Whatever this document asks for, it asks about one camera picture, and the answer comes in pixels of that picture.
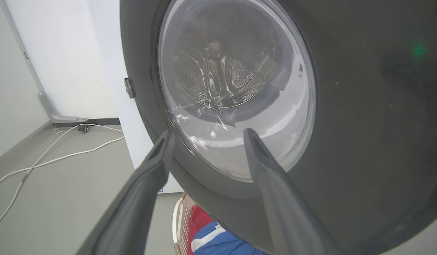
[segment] wall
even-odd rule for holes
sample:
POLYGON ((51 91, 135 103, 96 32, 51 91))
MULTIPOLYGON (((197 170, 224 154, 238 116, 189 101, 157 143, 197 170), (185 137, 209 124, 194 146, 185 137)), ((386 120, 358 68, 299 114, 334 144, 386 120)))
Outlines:
POLYGON ((49 121, 0 5, 0 156, 49 121))
MULTIPOLYGON (((101 62, 106 70, 108 87, 113 94, 132 163, 137 168, 146 158, 153 144, 141 120, 135 100, 130 99, 122 87, 124 78, 127 77, 127 70, 122 52, 119 0, 88 0, 87 3, 100 48, 101 62)), ((182 191, 183 189, 170 173, 168 182, 163 187, 163 193, 182 191)))
POLYGON ((40 83, 64 116, 116 118, 84 0, 5 0, 40 83))

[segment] front-loading washing machine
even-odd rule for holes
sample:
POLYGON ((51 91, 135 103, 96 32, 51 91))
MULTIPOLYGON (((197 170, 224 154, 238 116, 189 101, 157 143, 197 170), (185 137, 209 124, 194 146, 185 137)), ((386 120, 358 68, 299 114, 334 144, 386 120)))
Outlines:
POLYGON ((380 254, 437 219, 437 0, 121 0, 121 36, 149 136, 174 133, 169 170, 254 247, 277 240, 248 128, 324 254, 380 254))

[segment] door glass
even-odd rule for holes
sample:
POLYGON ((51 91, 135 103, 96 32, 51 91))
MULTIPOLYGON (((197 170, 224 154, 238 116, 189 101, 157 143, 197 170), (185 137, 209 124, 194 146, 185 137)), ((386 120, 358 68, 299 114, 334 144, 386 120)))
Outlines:
POLYGON ((289 170, 311 136, 316 94, 306 47, 272 0, 175 0, 159 69, 184 143, 230 178, 251 181, 243 131, 254 129, 289 170))

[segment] metal bracket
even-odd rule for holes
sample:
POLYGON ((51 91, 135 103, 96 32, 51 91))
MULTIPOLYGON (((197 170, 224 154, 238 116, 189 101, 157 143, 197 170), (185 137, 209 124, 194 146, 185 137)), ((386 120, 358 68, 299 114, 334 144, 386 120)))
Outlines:
POLYGON ((44 92, 39 92, 39 99, 45 108, 52 123, 86 122, 88 118, 78 118, 73 116, 62 116, 55 111, 48 97, 44 92))

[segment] white cable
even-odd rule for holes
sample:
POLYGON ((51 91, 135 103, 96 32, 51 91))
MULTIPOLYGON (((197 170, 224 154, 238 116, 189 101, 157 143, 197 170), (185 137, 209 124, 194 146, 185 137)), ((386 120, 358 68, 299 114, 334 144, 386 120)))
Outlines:
MULTIPOLYGON (((76 153, 72 153, 72 154, 69 154, 69 155, 62 156, 61 158, 56 158, 56 159, 50 160, 50 161, 45 162, 45 163, 43 163, 43 164, 40 164, 40 165, 34 166, 34 168, 40 168, 41 166, 48 165, 49 163, 53 163, 53 162, 59 161, 59 160, 64 159, 64 158, 72 157, 73 155, 80 155, 80 154, 83 154, 83 153, 88 153, 88 152, 96 151, 96 150, 102 148, 103 146, 105 146, 105 145, 107 145, 107 144, 110 144, 110 143, 112 143, 112 142, 119 141, 119 140, 121 140, 121 139, 123 139, 123 138, 124 138, 124 137, 121 137, 121 138, 118 138, 118 139, 111 140, 111 141, 106 142, 106 143, 104 143, 104 144, 100 145, 99 147, 94 148, 94 149, 92 149, 92 150, 88 150, 88 151, 84 151, 84 152, 76 152, 76 153)), ((8 174, 6 174, 3 178, 0 179, 0 183, 3 182, 3 181, 4 181, 5 179, 7 179, 8 177, 14 175, 14 174, 21 173, 21 172, 27 171, 27 170, 29 170, 29 169, 30 169, 30 168, 25 168, 25 169, 21 169, 21 170, 18 170, 18 171, 13 171, 13 172, 11 172, 11 173, 8 173, 8 174)))
MULTIPOLYGON (((28 172, 24 175, 23 179, 21 180, 21 182, 20 182, 20 184, 19 184, 17 190, 15 191, 15 195, 14 195, 14 197, 12 198, 11 203, 9 204, 9 206, 7 207, 7 209, 4 211, 4 213, 1 215, 1 217, 0 217, 0 222, 1 222, 1 220, 4 218, 4 216, 6 215, 6 213, 10 210, 10 208, 12 207, 12 205, 14 204, 15 199, 16 199, 16 197, 17 197, 17 195, 18 195, 18 193, 19 193, 19 191, 20 191, 20 189, 21 189, 23 183, 26 181, 26 179, 28 178, 28 176, 29 176, 29 174, 31 173, 31 171, 35 168, 35 165, 36 165, 36 164, 41 160, 41 158, 43 158, 43 156, 45 155, 45 153, 47 153, 48 150, 50 150, 51 147, 53 147, 53 145, 55 145, 55 143, 59 141, 59 139, 61 139, 61 137, 63 137, 65 134, 67 134, 67 133, 68 133, 69 131, 71 131, 72 129, 74 129, 74 128, 78 127, 78 126, 82 126, 82 125, 87 125, 87 126, 100 126, 100 125, 96 125, 96 124, 83 123, 83 124, 79 124, 79 125, 76 125, 76 126, 72 127, 71 129, 67 130, 64 134, 62 134, 60 137, 58 137, 58 139, 56 139, 56 141, 53 142, 53 143, 48 147, 48 149, 46 149, 45 152, 42 153, 42 155, 40 155, 40 157, 39 157, 39 158, 34 162, 34 164, 33 164, 30 168, 25 168, 25 169, 21 169, 21 170, 19 170, 19 171, 15 171, 15 172, 13 172, 13 173, 11 173, 11 174, 8 174, 8 175, 4 176, 3 178, 1 178, 0 182, 2 182, 2 181, 3 181, 4 179, 6 179, 8 176, 11 176, 11 175, 14 174, 14 173, 21 172, 21 171, 26 171, 26 169, 28 170, 28 172)), ((119 130, 119 129, 113 129, 113 128, 108 127, 108 126, 101 126, 101 127, 122 132, 122 130, 119 130)), ((119 138, 119 139, 116 139, 116 140, 113 140, 113 141, 109 141, 109 142, 107 142, 106 144, 109 144, 109 143, 111 143, 111 142, 115 142, 115 141, 117 141, 117 140, 121 140, 122 138, 123 138, 123 137, 121 137, 121 138, 119 138)), ((97 147, 97 148, 95 148, 95 149, 90 150, 90 151, 94 151, 94 150, 96 150, 96 149, 99 149, 99 148, 105 146, 106 144, 103 144, 103 145, 101 145, 101 146, 99 146, 99 147, 97 147)), ((78 153, 74 153, 74 154, 71 154, 71 155, 64 156, 64 157, 62 157, 62 158, 67 158, 67 157, 71 157, 72 155, 78 155, 78 154, 86 153, 86 152, 78 152, 78 153)), ((49 161, 49 162, 47 162, 47 163, 41 164, 40 166, 42 166, 42 165, 46 165, 46 164, 48 164, 48 163, 51 163, 51 162, 54 162, 54 161, 57 161, 57 160, 60 160, 60 159, 61 159, 61 158, 58 158, 58 159, 55 159, 55 160, 49 161)))

